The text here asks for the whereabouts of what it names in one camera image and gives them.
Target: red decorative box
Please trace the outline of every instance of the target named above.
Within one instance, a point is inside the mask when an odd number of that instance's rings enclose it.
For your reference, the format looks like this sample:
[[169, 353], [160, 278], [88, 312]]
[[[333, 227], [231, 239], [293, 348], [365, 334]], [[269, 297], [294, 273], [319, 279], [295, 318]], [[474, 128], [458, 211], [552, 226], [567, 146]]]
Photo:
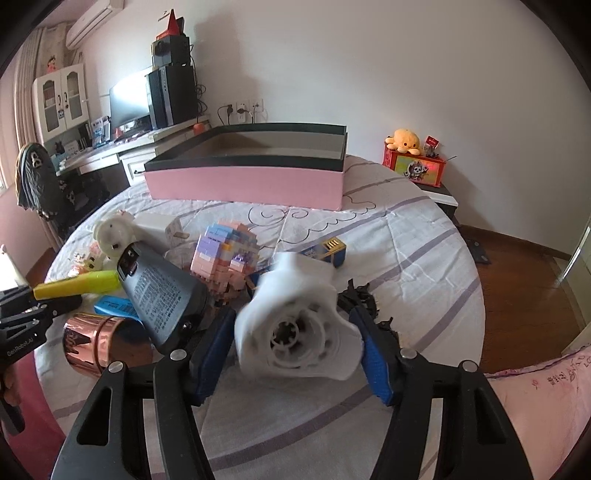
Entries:
[[410, 153], [399, 153], [390, 150], [384, 144], [384, 161], [382, 165], [405, 176], [414, 183], [441, 186], [441, 176], [447, 161], [439, 157], [429, 158]]

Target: rose gold cup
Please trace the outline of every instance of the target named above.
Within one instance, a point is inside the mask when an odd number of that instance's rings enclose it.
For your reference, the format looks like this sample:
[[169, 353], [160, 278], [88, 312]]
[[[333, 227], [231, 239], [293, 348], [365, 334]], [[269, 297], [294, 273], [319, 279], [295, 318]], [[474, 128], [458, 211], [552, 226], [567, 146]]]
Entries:
[[72, 368], [89, 377], [99, 377], [116, 360], [128, 367], [152, 362], [144, 326], [124, 317], [76, 313], [64, 325], [63, 346]]

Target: bed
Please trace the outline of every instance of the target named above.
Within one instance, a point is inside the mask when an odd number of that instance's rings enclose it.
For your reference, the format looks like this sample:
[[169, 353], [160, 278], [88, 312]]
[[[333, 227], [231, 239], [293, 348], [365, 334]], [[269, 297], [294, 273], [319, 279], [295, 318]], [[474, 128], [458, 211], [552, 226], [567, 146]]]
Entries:
[[[380, 309], [392, 317], [402, 346], [434, 362], [477, 363], [485, 311], [473, 259], [456, 227], [415, 184], [359, 157], [345, 160], [340, 212], [215, 201], [152, 200], [136, 184], [101, 207], [69, 238], [47, 279], [65, 277], [76, 251], [92, 241], [94, 223], [118, 209], [179, 215], [187, 242], [218, 219], [247, 224], [258, 237], [261, 263], [277, 251], [301, 251], [332, 236], [347, 245], [334, 285], [370, 282]], [[96, 296], [82, 310], [92, 312]], [[37, 374], [58, 424], [67, 433], [95, 380], [76, 373], [61, 346], [65, 318], [35, 351]], [[219, 479], [369, 478], [391, 412], [373, 397], [359, 368], [347, 381], [322, 378], [249, 380], [230, 354], [206, 403], [194, 409], [203, 445]], [[145, 401], [152, 478], [163, 480], [155, 414]], [[433, 476], [441, 403], [433, 402], [421, 478]]]

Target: blue gripper pad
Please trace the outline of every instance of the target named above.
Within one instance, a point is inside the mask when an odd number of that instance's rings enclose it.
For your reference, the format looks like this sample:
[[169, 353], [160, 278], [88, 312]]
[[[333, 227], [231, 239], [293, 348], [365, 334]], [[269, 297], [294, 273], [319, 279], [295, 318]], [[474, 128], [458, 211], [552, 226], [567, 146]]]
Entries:
[[389, 348], [380, 336], [387, 335], [378, 329], [373, 319], [367, 314], [365, 309], [355, 308], [349, 314], [349, 321], [359, 329], [365, 347], [361, 365], [368, 380], [369, 387], [374, 395], [386, 406], [390, 407], [394, 403], [395, 391], [390, 383], [390, 366], [388, 361], [396, 362], [395, 346]]
[[232, 342], [236, 312], [222, 307], [191, 356], [189, 368], [196, 382], [195, 400], [202, 404], [213, 394]]

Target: black computer tower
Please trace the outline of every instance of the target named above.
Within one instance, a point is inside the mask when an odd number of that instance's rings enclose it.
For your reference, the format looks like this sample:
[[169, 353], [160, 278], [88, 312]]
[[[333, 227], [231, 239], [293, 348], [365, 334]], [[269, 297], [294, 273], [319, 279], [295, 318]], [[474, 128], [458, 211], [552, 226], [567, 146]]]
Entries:
[[166, 65], [148, 74], [148, 104], [152, 127], [178, 125], [199, 114], [191, 65]]
[[162, 83], [160, 82], [160, 70], [150, 72], [146, 78], [152, 129], [165, 128], [168, 126], [168, 120], [166, 118], [166, 107], [164, 106]]
[[168, 126], [181, 124], [199, 115], [195, 75], [191, 65], [160, 67], [160, 81]]

